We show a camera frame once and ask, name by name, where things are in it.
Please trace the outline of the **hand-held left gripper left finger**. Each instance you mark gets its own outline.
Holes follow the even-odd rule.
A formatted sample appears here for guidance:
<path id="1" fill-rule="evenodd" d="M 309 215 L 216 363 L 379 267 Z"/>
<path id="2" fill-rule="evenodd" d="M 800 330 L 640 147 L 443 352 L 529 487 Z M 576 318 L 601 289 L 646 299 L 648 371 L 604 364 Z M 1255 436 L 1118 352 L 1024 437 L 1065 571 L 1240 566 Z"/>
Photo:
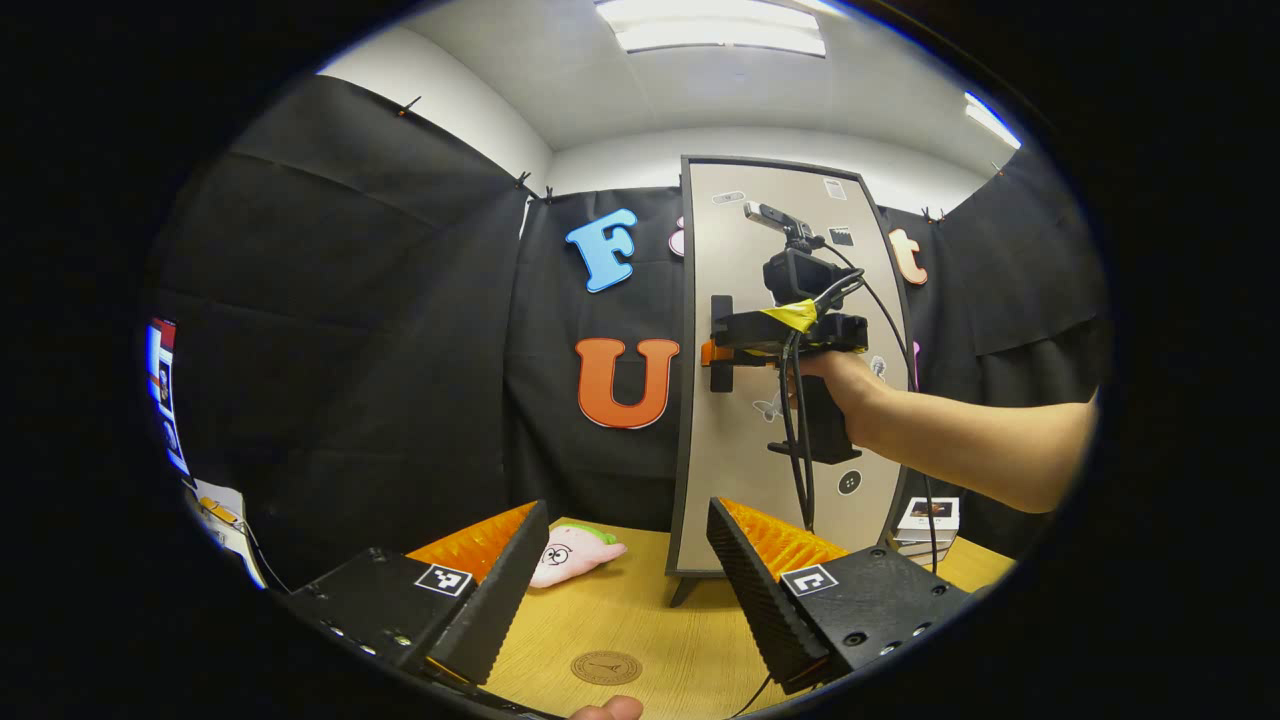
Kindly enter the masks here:
<path id="1" fill-rule="evenodd" d="M 547 503 L 534 501 L 411 553 L 367 548 L 285 606 L 385 667 L 485 685 L 548 538 Z"/>

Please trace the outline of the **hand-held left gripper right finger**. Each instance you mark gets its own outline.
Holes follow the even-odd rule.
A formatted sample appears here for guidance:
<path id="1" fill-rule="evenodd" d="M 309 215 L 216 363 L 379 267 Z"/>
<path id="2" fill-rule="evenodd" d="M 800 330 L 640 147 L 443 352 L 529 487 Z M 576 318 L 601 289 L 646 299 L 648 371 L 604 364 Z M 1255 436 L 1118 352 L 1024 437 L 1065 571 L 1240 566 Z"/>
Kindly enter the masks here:
<path id="1" fill-rule="evenodd" d="M 710 500 L 707 539 L 786 694 L 863 674 L 973 601 L 897 550 L 849 552 L 728 498 Z"/>

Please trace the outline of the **black cabinet door handle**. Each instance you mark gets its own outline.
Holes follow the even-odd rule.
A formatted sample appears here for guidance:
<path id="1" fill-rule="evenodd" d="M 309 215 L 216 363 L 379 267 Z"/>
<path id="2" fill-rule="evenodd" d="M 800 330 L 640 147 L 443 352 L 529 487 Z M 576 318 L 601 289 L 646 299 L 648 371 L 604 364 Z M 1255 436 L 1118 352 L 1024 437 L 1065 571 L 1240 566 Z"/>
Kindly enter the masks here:
<path id="1" fill-rule="evenodd" d="M 726 319 L 733 314 L 733 300 L 728 295 L 710 296 L 710 333 L 701 346 L 701 365 L 709 370 L 712 393 L 733 391 L 733 350 L 722 342 L 727 329 Z"/>

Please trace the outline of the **round brown coaster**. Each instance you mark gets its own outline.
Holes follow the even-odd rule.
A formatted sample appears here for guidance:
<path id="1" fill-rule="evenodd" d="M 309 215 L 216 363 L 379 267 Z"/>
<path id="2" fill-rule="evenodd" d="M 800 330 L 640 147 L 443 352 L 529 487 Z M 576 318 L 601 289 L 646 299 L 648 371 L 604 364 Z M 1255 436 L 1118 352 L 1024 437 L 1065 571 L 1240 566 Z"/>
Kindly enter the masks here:
<path id="1" fill-rule="evenodd" d="M 600 650 L 575 657 L 570 671 L 593 685 L 625 685 L 641 676 L 643 664 L 630 653 Z"/>

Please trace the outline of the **pink plush toy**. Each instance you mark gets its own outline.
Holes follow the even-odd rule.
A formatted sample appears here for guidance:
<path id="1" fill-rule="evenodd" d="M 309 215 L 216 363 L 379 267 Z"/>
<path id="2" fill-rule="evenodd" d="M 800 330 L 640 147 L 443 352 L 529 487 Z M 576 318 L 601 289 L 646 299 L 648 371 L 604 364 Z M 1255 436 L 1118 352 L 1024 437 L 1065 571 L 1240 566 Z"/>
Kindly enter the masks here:
<path id="1" fill-rule="evenodd" d="M 564 523 L 550 528 L 547 547 L 529 582 L 545 589 L 620 559 L 628 551 L 614 534 L 595 527 Z"/>

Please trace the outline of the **small ceiling light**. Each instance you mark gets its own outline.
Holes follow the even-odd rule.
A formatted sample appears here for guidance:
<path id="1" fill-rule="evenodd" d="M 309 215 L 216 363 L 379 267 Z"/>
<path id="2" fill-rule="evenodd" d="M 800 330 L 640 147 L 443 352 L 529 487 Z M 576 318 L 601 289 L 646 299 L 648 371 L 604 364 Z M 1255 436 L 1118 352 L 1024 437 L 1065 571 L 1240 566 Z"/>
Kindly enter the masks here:
<path id="1" fill-rule="evenodd" d="M 984 128 L 992 136 L 1000 138 L 1004 143 L 1014 150 L 1021 147 L 1021 141 L 1015 136 L 1014 132 L 1004 123 L 1004 120 L 992 111 L 984 102 L 982 102 L 975 95 L 965 92 L 964 95 L 965 108 L 964 114 L 970 120 L 975 122 L 979 127 Z"/>

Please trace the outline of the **long ceiling light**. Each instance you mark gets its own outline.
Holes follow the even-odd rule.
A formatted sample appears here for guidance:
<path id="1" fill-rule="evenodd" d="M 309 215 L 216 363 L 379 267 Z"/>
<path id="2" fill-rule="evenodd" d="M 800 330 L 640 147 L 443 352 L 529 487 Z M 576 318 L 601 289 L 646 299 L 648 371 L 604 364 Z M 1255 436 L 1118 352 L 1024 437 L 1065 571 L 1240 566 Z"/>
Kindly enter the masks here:
<path id="1" fill-rule="evenodd" d="M 769 0 L 596 0 L 626 53 L 748 47 L 824 58 L 817 18 Z"/>

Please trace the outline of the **white paper sheet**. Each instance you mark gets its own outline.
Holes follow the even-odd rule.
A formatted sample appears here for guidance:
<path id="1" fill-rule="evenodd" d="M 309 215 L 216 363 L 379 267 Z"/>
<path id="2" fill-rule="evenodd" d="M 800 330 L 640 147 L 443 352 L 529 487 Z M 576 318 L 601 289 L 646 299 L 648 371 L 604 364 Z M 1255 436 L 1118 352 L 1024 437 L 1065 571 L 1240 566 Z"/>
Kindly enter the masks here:
<path id="1" fill-rule="evenodd" d="M 188 488 L 195 501 L 195 512 L 214 544 L 234 555 L 250 580 L 265 591 L 268 583 L 255 557 L 244 496 L 237 489 L 200 479 L 191 480 Z"/>

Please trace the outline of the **black backdrop cloth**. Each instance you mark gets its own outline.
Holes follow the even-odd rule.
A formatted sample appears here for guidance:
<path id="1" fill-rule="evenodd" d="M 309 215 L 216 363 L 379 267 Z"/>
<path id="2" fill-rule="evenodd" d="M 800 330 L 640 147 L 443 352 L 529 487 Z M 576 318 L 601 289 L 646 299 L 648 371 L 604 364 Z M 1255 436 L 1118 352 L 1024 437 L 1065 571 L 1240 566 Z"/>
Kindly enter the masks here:
<path id="1" fill-rule="evenodd" d="M 712 393 L 710 296 L 774 305 L 764 202 L 842 231 L 867 273 L 890 388 L 995 406 L 1089 396 L 1103 284 L 1053 178 L 993 178 L 925 232 L 860 176 L 695 156 L 673 186 L 548 201 L 392 100 L 314 76 L 186 190 L 150 316 L 175 323 L 175 419 L 191 478 L 244 496 L 269 571 L 296 589 L 357 552 L 412 552 L 512 507 L 669 534 L 666 569 L 714 577 L 714 497 L 874 544 L 922 479 L 869 448 L 796 480 L 772 365 Z"/>

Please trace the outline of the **computer monitor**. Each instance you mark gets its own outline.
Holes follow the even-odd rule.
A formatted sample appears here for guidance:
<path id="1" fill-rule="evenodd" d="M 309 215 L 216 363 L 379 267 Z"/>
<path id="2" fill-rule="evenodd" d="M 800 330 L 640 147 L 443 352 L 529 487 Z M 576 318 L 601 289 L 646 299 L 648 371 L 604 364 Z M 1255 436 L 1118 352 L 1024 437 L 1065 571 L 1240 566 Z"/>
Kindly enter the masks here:
<path id="1" fill-rule="evenodd" d="M 145 369 L 164 452 L 180 477 L 189 480 L 191 473 L 174 413 L 173 363 L 175 337 L 175 323 L 161 316 L 150 319 L 143 343 Z"/>

